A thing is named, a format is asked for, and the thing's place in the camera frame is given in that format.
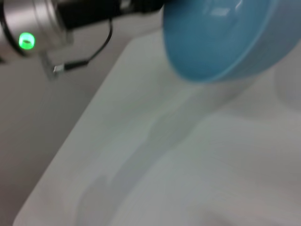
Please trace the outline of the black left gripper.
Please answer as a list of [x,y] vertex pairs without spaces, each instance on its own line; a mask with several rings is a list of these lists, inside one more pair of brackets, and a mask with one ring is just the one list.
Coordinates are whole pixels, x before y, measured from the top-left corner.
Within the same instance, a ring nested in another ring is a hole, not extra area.
[[73,30],[104,20],[159,11],[164,0],[67,0],[57,4],[65,27]]

